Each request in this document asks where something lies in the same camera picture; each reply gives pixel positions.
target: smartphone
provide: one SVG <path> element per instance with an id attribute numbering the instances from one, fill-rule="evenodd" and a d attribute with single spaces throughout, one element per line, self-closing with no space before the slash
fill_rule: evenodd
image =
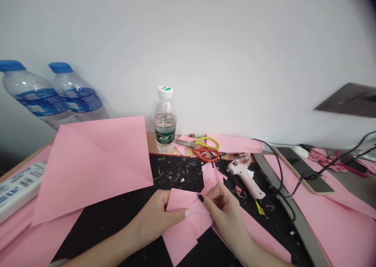
<path id="1" fill-rule="evenodd" d="M 275 147 L 275 152 L 299 179 L 301 175 L 306 172 L 311 171 L 309 174 L 304 174 L 305 177 L 315 174 L 315 172 L 312 172 L 312 168 L 291 148 Z M 329 195 L 335 193 L 333 188 L 320 176 L 317 176 L 314 180 L 303 179 L 302 184 L 315 195 Z"/>

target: white glue gun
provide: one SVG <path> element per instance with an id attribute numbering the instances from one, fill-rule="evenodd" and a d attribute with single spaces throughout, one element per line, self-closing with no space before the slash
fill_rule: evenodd
<path id="1" fill-rule="evenodd" d="M 235 159 L 228 165 L 227 171 L 230 171 L 232 175 L 240 176 L 253 199 L 263 199 L 265 197 L 265 193 L 260 190 L 259 186 L 253 179 L 253 171 L 248 170 L 248 166 L 246 164 L 243 164 L 239 162 L 238 159 Z"/>

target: scissors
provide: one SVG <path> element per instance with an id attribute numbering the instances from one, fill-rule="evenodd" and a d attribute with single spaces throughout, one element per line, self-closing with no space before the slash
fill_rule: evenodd
<path id="1" fill-rule="evenodd" d="M 217 147 L 214 148 L 214 147 L 208 146 L 208 145 L 206 145 L 206 144 L 203 144 L 203 143 L 199 142 L 199 141 L 201 141 L 201 140 L 211 140 L 211 141 L 213 141 L 213 142 L 215 142 L 215 143 L 217 144 Z M 217 161 L 218 158 L 219 158 L 219 155 L 220 155 L 220 153 L 219 153 L 219 151 L 218 151 L 218 150 L 219 150 L 219 143 L 218 143 L 215 139 L 213 139 L 213 138 L 211 138 L 211 137 L 202 137 L 202 138 L 198 138 L 195 142 L 188 142 L 188 141 L 183 141 L 183 140 L 176 140 L 175 143 L 178 143 L 178 144 L 181 144 L 181 145 L 183 145 L 183 146 L 188 146 L 188 147 L 190 147 L 190 148 L 193 148 L 193 153 L 194 153 L 199 159 L 201 159 L 202 161 L 205 161 L 205 162 L 214 162 L 214 161 Z M 204 148 L 201 148 L 201 149 L 195 148 L 195 146 L 196 146 L 197 144 L 199 144 L 199 145 L 201 145 L 201 146 L 204 146 Z M 206 158 L 204 158 L 204 157 L 202 157 L 202 156 L 200 155 L 201 152 L 215 152 L 215 153 L 217 154 L 217 156 L 216 156 L 215 158 L 213 158 L 213 159 L 206 159 Z"/>

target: phone screen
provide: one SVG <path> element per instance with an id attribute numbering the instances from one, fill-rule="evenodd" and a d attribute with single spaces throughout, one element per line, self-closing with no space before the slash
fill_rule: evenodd
<path id="1" fill-rule="evenodd" d="M 282 154 L 282 156 L 291 164 L 291 166 L 299 173 L 299 175 L 304 174 L 305 177 L 314 175 L 312 168 L 297 154 L 293 149 L 287 147 L 276 147 L 276 149 Z M 334 190 L 320 177 L 314 180 L 305 180 L 310 187 L 318 193 L 329 193 L 334 192 Z"/>

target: black cutting mat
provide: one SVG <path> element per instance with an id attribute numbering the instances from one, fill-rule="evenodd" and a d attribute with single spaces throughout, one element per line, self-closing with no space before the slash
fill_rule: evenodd
<path id="1" fill-rule="evenodd" d="M 53 261 L 61 258 L 74 258 L 126 226 L 141 210 L 153 193 L 158 189 L 184 189 L 200 192 L 203 187 L 201 161 L 198 159 L 175 156 L 149 155 L 154 186 L 126 193 L 85 208 L 69 235 L 61 245 Z M 272 191 L 259 169 L 251 164 L 250 170 L 255 172 L 254 179 L 267 195 Z M 244 187 L 238 176 L 233 180 Z M 224 184 L 236 197 L 235 184 L 228 180 Z M 275 219 L 260 215 L 256 202 L 247 193 L 246 198 L 238 198 L 240 205 L 290 253 L 292 263 L 296 266 L 313 266 L 302 245 L 293 224 L 284 224 L 278 219 L 288 219 L 283 206 L 275 197 L 265 198 L 260 204 Z M 231 251 L 209 228 L 198 240 L 198 244 L 180 262 L 183 266 L 242 266 Z M 120 266 L 172 266 L 170 257 L 162 237 L 134 253 Z"/>

